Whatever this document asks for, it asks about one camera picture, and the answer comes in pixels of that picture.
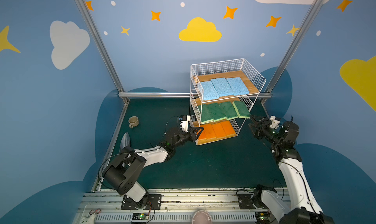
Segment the aluminium front rail frame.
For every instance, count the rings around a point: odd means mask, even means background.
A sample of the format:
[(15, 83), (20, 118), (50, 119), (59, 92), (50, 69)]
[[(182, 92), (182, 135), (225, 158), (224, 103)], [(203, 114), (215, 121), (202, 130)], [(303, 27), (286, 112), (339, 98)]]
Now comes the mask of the aluminium front rail frame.
[[(274, 188), (282, 200), (290, 205), (287, 188)], [(208, 216), (213, 223), (256, 223), (255, 213), (271, 216), (270, 224), (278, 224), (267, 209), (240, 209), (238, 193), (254, 193), (255, 188), (188, 188), (151, 189), (149, 194), (161, 194), (160, 210), (121, 210), (123, 197), (112, 190), (86, 193), (74, 218), (78, 224), (83, 217), (96, 214), (95, 224), (189, 224), (196, 212)], [(133, 213), (147, 213), (148, 222), (132, 222)]]

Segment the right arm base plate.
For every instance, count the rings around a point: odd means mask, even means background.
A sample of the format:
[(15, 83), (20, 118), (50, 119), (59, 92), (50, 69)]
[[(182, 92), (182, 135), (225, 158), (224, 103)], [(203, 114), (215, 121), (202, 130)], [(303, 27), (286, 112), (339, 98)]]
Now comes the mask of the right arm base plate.
[(238, 193), (237, 198), (240, 209), (264, 209), (264, 206), (253, 201), (251, 193)]

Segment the orange sponge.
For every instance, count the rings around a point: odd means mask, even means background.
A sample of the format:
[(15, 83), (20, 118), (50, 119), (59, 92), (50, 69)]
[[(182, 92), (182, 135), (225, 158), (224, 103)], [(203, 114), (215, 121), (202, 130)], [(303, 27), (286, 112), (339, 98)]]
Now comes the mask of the orange sponge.
[(203, 128), (200, 132), (201, 133), (200, 133), (200, 136), (198, 137), (198, 144), (204, 144), (207, 141), (205, 128)]
[(216, 139), (216, 134), (214, 132), (212, 124), (205, 124), (205, 125), (203, 125), (203, 128), (204, 128), (203, 132), (206, 135), (206, 140), (215, 140)]
[(237, 136), (237, 133), (236, 131), (234, 130), (232, 124), (230, 121), (223, 121), (220, 123), (225, 134), (226, 134), (226, 137), (236, 137)]
[(217, 139), (226, 138), (227, 134), (225, 133), (221, 123), (212, 124), (212, 128)]

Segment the green sponge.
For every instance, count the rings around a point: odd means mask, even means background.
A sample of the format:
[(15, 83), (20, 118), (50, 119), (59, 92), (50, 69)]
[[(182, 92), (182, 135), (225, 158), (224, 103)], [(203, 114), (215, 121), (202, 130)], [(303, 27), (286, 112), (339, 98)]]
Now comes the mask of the green sponge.
[(225, 113), (227, 120), (236, 119), (239, 117), (231, 102), (222, 102), (219, 103), (219, 106)]
[(250, 119), (251, 114), (246, 106), (246, 104), (242, 101), (234, 101), (232, 103), (234, 109), (236, 110), (238, 117), (243, 119)]
[(216, 102), (207, 105), (214, 122), (226, 120), (226, 114)]

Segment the right green circuit board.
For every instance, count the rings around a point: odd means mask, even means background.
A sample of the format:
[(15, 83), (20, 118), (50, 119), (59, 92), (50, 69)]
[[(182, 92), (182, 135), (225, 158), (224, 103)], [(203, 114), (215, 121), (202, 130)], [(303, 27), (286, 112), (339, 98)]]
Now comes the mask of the right green circuit board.
[(256, 224), (269, 224), (271, 221), (271, 216), (269, 213), (257, 212), (255, 213)]

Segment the green circuit board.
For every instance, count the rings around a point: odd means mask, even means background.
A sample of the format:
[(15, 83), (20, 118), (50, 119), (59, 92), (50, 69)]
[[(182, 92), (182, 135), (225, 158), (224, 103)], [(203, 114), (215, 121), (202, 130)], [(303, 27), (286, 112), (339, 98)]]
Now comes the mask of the green circuit board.
[(269, 224), (271, 221), (271, 216), (269, 213), (257, 212), (255, 213), (256, 224)]
[(149, 215), (147, 213), (133, 213), (131, 221), (132, 222), (148, 222)]

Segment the beige ceramic mug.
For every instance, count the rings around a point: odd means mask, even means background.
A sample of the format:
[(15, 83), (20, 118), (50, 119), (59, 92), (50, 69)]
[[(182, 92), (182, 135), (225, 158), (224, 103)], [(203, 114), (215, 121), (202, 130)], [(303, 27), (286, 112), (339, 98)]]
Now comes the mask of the beige ceramic mug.
[(128, 123), (129, 123), (129, 128), (134, 128), (134, 127), (137, 127), (139, 125), (139, 118), (137, 116), (132, 116), (128, 119)]

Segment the white wire wooden shelf rack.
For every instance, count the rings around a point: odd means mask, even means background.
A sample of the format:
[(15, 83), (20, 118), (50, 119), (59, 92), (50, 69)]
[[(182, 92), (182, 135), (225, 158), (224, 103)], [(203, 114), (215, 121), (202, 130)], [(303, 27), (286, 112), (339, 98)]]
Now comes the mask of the white wire wooden shelf rack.
[[(192, 64), (190, 68), (191, 84), (190, 84), (190, 115), (191, 115), (191, 126), (203, 127), (201, 123), (201, 108), (203, 104), (211, 103), (222, 103), (222, 102), (231, 102), (242, 101), (246, 104), (249, 112), (252, 110), (256, 99), (259, 97), (262, 88), (266, 83), (266, 79), (259, 71), (257, 71), (246, 59), (234, 59), (227, 61), (211, 62), (211, 63), (201, 63), (201, 64)], [(219, 97), (219, 99), (204, 101), (202, 96), (202, 86), (201, 82), (211, 81), (215, 78), (233, 78), (240, 77), (244, 82), (246, 87), (249, 90), (249, 94), (246, 95), (232, 95)], [(215, 124), (221, 123), (223, 121), (230, 121), (234, 130), (239, 135), (242, 126), (244, 125), (247, 119), (236, 118), (231, 120), (221, 120), (217, 122), (210, 122), (206, 124)], [(224, 139), (215, 139), (207, 140), (204, 144), (224, 140)]]

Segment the blue sponge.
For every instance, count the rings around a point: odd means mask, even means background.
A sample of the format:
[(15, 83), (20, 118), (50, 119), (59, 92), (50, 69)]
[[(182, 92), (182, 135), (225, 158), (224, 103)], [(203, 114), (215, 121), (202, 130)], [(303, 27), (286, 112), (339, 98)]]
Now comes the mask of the blue sponge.
[(226, 78), (215, 78), (211, 79), (211, 82), (217, 91), (219, 97), (232, 96), (234, 91), (227, 82)]
[(226, 80), (234, 92), (234, 95), (246, 95), (250, 93), (240, 77), (227, 78)]
[(204, 101), (211, 101), (219, 99), (219, 94), (216, 91), (213, 83), (211, 81), (201, 82), (202, 86), (202, 96)]

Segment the left green circuit board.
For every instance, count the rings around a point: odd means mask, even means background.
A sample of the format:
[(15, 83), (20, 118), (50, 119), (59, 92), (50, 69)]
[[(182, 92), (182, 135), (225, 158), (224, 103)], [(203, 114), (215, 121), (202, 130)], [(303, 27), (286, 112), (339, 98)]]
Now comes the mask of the left green circuit board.
[(132, 222), (148, 222), (149, 215), (147, 213), (133, 213), (131, 221)]

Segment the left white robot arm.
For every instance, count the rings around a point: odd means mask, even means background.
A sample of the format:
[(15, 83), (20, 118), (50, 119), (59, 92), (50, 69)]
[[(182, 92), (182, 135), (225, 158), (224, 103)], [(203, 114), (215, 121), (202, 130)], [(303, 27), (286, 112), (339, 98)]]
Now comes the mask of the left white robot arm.
[(142, 170), (150, 165), (163, 163), (175, 155), (176, 148), (186, 142), (194, 142), (203, 133), (203, 127), (190, 127), (185, 132), (181, 128), (171, 128), (157, 146), (150, 149), (124, 147), (109, 162), (101, 176), (119, 195), (125, 195), (136, 203), (146, 204), (147, 191), (137, 182)]

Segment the grey metal garden trowel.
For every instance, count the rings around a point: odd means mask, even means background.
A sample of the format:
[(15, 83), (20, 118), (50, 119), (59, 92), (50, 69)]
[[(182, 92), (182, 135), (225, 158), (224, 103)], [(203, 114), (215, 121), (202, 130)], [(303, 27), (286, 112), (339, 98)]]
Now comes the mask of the grey metal garden trowel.
[(130, 146), (130, 136), (128, 132), (125, 132), (120, 142), (119, 152), (121, 152), (125, 147), (128, 146)]

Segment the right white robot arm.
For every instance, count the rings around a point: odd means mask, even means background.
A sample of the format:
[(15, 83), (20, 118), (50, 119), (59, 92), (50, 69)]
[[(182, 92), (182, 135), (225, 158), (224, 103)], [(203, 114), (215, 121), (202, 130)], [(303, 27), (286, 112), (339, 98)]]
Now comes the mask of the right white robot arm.
[(252, 116), (249, 127), (256, 139), (271, 144), (271, 152), (281, 170), (290, 195), (287, 205), (272, 187), (258, 185), (252, 195), (252, 205), (267, 208), (279, 224), (332, 224), (316, 201), (304, 174), (302, 158), (295, 149), (299, 126), (292, 120)]

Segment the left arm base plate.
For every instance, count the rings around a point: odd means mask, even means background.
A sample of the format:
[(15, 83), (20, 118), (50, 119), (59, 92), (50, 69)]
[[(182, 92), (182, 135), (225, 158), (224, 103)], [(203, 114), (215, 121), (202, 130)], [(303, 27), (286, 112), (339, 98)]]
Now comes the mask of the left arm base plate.
[(130, 197), (124, 195), (121, 210), (145, 210), (145, 209), (155, 209), (160, 210), (162, 203), (162, 196), (161, 194), (149, 194), (146, 193), (144, 197), (136, 202)]

